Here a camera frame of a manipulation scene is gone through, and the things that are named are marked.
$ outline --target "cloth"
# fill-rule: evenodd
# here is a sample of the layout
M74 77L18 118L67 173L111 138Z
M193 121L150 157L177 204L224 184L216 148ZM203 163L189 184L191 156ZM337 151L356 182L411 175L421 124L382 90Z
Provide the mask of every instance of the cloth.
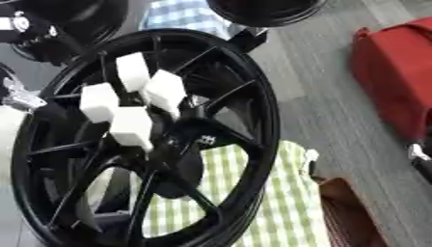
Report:
M150 3L139 27L140 30L158 28L197 30L229 40L244 26L232 24L214 13L206 0L164 0Z
M256 219L233 246L331 246L319 186L310 178L309 167L304 165L305 152L297 144L281 142ZM218 205L241 177L247 154L237 146L226 146L203 151L202 159L204 175L199 189ZM136 195L140 181L138 178L132 181L132 194ZM172 233L203 216L192 200L166 200L156 195L148 208L143 234Z

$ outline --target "foam block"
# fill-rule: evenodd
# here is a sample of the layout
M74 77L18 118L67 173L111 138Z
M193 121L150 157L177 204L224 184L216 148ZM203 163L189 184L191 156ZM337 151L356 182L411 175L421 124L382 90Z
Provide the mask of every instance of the foam block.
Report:
M174 119L180 117L178 105L186 97L180 76L160 69L140 94L142 97L149 97L151 104L169 112Z
M83 88L79 108L92 123L97 124L111 122L119 103L111 85L101 83Z
M119 79L129 93L137 92L150 81L149 68L140 52L116 60Z
M110 133L123 146L143 148L151 151L152 121L145 107L120 107L114 115Z

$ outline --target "black wheel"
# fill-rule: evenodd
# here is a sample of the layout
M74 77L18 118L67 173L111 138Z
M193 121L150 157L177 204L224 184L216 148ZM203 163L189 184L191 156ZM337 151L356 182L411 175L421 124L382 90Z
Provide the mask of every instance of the black wheel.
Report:
M123 0L22 0L14 5L38 22L55 25L60 39L73 40L75 45L70 46L59 37L46 39L30 32L12 45L13 51L25 59L54 65L67 63L80 54L76 45L91 47L107 41L122 27L128 13L128 1Z
M143 104L138 96L125 92L114 67L116 58L134 52L143 53L150 73L164 69L181 76L188 94L175 123L164 120L161 110L148 109L157 125L151 136L155 149L148 155L138 148L120 147L106 134L107 123L91 124L78 109L80 88L105 80L120 96L122 106ZM124 36L79 58L41 95L63 106L68 122L57 126L37 116L25 119L13 151L12 184L25 220L48 246L228 246L254 218L279 143L279 112L262 71L226 41L171 29ZM202 102L190 103L191 97L202 98ZM227 109L244 129L217 118ZM198 144L203 135L215 136L218 142ZM187 166L177 164L196 149L228 144L241 147L249 159L232 191L215 205L197 189L196 178L187 178ZM111 202L91 214L91 220L83 218L80 210L89 208L81 200L86 190L102 171L112 167L142 180L135 206L130 214L104 217L124 207ZM205 216L178 232L143 237L141 226L149 201L164 183L194 200ZM128 197L124 192L128 190L120 191L115 198L121 201L122 195Z
M318 12L327 0L207 0L220 16L251 27L285 26Z

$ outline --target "gray carpet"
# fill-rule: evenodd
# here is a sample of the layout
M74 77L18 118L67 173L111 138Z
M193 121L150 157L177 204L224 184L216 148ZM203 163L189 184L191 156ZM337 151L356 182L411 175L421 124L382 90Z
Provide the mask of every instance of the gray carpet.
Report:
M432 246L432 185L409 166L403 145L350 75L347 59L351 37L360 27L378 30L429 14L432 2L427 0L330 0L310 19L272 29L269 42L252 54L276 90L283 138L321 153L319 175L350 181L390 246ZM132 13L130 23L140 15ZM123 31L131 30L126 25ZM3 50L0 61L11 58L36 78L35 88L55 73L37 71L46 65L24 67ZM28 230L19 234L22 223L9 206L10 192L1 191L2 209L14 212L3 209L0 215L3 246L35 246Z

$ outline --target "red bag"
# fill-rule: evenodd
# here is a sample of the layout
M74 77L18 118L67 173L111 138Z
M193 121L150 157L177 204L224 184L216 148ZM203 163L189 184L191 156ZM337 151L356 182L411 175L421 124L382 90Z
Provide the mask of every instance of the red bag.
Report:
M432 125L432 17L357 32L351 67L380 116L410 141Z

